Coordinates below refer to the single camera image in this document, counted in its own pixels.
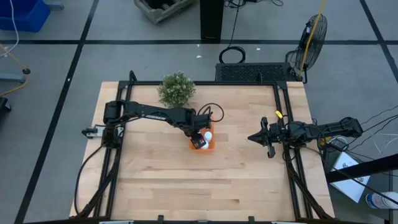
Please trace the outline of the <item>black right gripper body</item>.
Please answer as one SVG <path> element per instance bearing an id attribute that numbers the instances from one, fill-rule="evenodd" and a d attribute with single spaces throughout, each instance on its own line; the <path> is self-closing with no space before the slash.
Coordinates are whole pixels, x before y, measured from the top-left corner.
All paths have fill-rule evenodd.
<path id="1" fill-rule="evenodd" d="M 269 143 L 269 145 L 266 146 L 268 148 L 268 152 L 267 152 L 268 158 L 273 158 L 275 156 L 275 149 L 272 144 L 280 142 L 281 129 L 277 123 L 272 123 L 272 124 L 270 124 L 270 126 L 268 126 L 267 118 L 262 117 L 261 127 L 263 128 L 265 126 L 268 127 L 268 133 L 266 136 L 261 136 L 261 137 L 266 138 Z"/>

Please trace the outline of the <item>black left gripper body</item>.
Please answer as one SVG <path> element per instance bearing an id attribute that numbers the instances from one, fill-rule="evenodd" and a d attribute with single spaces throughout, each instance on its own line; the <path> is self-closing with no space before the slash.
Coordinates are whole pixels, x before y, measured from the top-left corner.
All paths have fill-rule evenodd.
<path id="1" fill-rule="evenodd" d="M 201 133 L 202 129 L 208 129 L 208 126 L 191 128 L 185 131 L 185 135 L 190 138 L 190 141 L 195 149 L 201 149 L 206 144 L 205 138 Z"/>

